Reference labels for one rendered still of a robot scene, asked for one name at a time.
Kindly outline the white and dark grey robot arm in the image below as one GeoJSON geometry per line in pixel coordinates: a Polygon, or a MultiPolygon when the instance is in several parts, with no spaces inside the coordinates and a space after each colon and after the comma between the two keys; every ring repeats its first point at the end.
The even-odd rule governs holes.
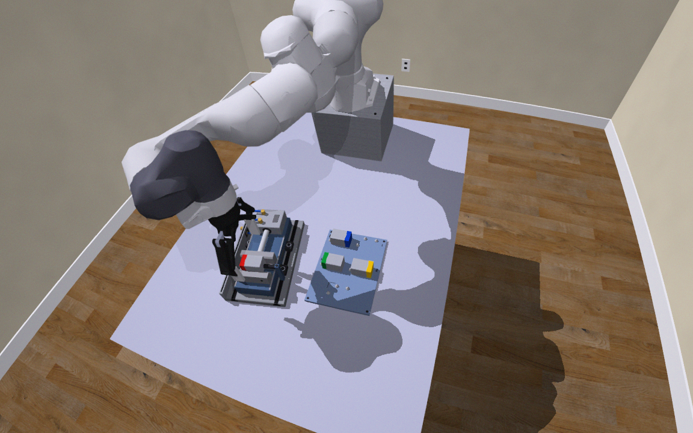
{"type": "Polygon", "coordinates": [[[273,72],[129,148],[122,164],[138,213],[176,215],[185,229],[224,215],[239,187],[210,141],[261,146],[329,104],[347,113],[373,106],[380,80],[363,66],[361,48],[382,10],[383,0],[296,0],[292,16],[262,30],[273,72]]]}

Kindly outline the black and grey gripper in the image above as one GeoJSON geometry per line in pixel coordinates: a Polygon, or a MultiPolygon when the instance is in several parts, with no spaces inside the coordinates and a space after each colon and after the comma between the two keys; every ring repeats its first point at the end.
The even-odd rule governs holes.
{"type": "Polygon", "coordinates": [[[234,242],[236,241],[236,229],[239,226],[239,220],[244,220],[251,234],[260,234],[260,230],[255,222],[256,215],[253,215],[255,209],[245,203],[241,197],[237,197],[237,201],[234,207],[229,209],[224,215],[212,217],[208,220],[210,224],[217,228],[219,233],[219,236],[213,239],[212,243],[217,254],[220,273],[222,275],[231,275],[234,281],[245,282],[245,278],[237,266],[235,266],[234,242]],[[240,209],[247,213],[240,215],[240,209]],[[231,238],[224,238],[224,236],[231,236],[231,238]]]}

